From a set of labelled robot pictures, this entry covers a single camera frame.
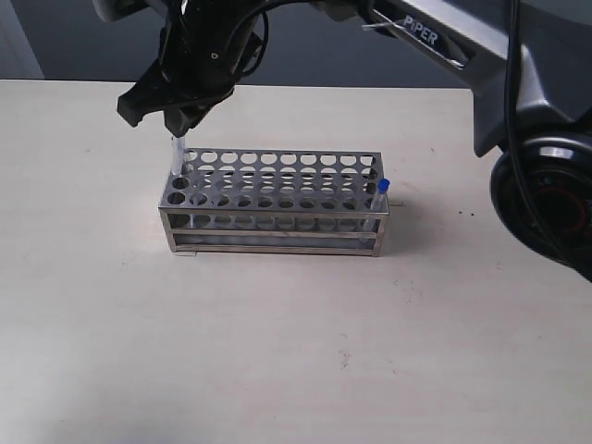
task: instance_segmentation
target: test tube rack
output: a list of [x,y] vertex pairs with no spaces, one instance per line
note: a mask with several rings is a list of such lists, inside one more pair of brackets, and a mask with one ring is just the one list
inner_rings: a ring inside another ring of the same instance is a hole
[[173,253],[378,256],[389,204],[370,203],[382,178],[380,153],[185,148],[159,211]]

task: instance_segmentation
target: cable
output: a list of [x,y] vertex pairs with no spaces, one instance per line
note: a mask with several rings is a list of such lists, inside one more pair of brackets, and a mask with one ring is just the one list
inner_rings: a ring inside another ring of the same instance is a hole
[[265,51],[267,50],[267,45],[269,44],[269,16],[266,12],[263,12],[261,17],[263,18],[264,27],[261,49],[259,50],[259,55],[257,56],[257,60],[255,60],[254,65],[251,68],[242,71],[240,74],[241,78],[249,77],[261,66],[261,62],[263,62],[263,57],[265,56]]
[[508,152],[512,160],[514,178],[518,190],[524,201],[524,205],[535,224],[540,229],[543,238],[555,250],[567,266],[578,272],[582,278],[592,283],[592,270],[586,269],[578,263],[574,254],[555,236],[553,230],[547,224],[537,208],[537,203],[532,195],[526,174],[524,171],[523,159],[520,156],[518,141],[516,137],[517,105],[522,80],[522,43],[520,35],[520,6],[521,0],[508,0],[510,15],[508,29],[508,60],[506,64],[506,79],[504,87],[504,122],[508,137]]
[[249,20],[255,18],[259,14],[269,12],[272,9],[276,9],[277,7],[280,7],[280,6],[293,5],[293,4],[298,4],[298,3],[311,3],[313,1],[314,0],[275,0],[275,1],[271,1],[271,2],[267,1],[263,5],[256,7],[249,14],[247,14],[246,16],[241,18],[239,20],[239,22],[235,25],[235,27],[232,29],[232,31],[230,32],[230,35],[228,36],[228,40],[226,41],[226,44],[224,45],[224,48],[221,51],[222,56],[226,55],[226,52],[230,48],[230,45],[232,44],[232,40],[234,39],[235,34]]

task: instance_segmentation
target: white table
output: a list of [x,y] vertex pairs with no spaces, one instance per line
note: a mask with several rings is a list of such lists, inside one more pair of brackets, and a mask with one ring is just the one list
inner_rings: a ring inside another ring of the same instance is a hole
[[0,82],[0,442],[590,442],[591,287],[498,221],[469,92],[239,88],[189,145],[381,151],[404,206],[377,259],[177,257],[128,87]]

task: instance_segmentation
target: robotic arm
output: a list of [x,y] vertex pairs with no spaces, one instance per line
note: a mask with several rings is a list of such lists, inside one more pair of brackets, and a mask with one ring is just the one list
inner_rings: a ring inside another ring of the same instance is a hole
[[[117,111],[131,126],[164,111],[175,136],[198,125],[261,62],[268,35],[253,32],[266,11],[305,0],[93,0],[103,19],[151,6],[166,18],[158,59]],[[491,196],[520,241],[565,261],[521,199],[504,119],[507,91],[506,0],[329,0],[316,3],[333,19],[360,16],[366,26],[404,40],[453,73],[474,93],[475,154],[493,147]],[[525,0],[522,77],[516,98],[516,141],[538,214],[580,265],[592,264],[592,3]],[[247,67],[256,58],[251,69]]]

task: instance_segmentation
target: blue cap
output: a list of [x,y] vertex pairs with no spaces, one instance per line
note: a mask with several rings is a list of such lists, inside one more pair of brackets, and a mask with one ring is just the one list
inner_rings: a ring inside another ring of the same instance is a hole
[[388,179],[381,179],[378,182],[378,193],[379,194],[386,194],[389,190],[390,181]]

